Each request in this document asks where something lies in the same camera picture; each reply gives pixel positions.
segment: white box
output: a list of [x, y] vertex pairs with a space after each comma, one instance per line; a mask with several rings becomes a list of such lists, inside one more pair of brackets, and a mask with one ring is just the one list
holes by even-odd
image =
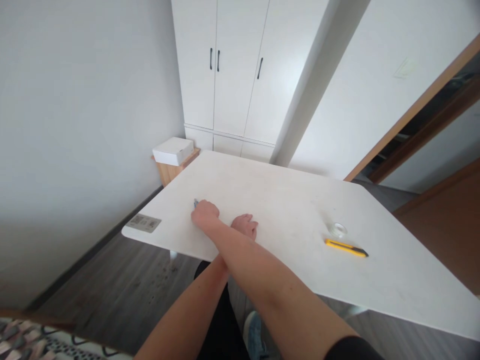
[[194, 152], [194, 142], [179, 137], [172, 137], [152, 149], [157, 163], [178, 166]]

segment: sneaker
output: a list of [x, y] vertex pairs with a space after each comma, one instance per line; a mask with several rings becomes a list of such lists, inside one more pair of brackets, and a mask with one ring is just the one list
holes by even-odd
[[262, 342], [262, 320], [259, 313], [252, 311], [243, 326], [243, 341], [251, 360], [267, 359], [269, 354], [265, 343]]

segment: black sleeve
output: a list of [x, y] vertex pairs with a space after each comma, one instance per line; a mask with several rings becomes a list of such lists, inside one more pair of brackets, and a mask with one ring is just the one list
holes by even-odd
[[325, 360], [383, 360], [384, 358], [366, 340], [348, 336], [339, 340], [327, 352]]

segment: light switch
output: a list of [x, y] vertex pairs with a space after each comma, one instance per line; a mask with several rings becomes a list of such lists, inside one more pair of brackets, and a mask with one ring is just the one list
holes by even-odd
[[407, 57], [405, 60], [403, 60], [400, 67], [395, 71], [393, 77], [398, 79], [406, 79], [415, 71], [415, 68], [415, 62]]

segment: hand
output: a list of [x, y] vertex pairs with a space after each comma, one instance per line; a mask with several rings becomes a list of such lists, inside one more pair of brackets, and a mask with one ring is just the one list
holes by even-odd
[[220, 216], [219, 209], [207, 200], [200, 201], [195, 210], [190, 214], [193, 223], [200, 229], [204, 230], [205, 226], [208, 226]]
[[231, 227], [255, 241], [257, 238], [257, 226], [259, 223], [256, 221], [251, 221], [252, 218], [252, 214], [243, 214], [237, 216], [235, 219], [233, 219]]

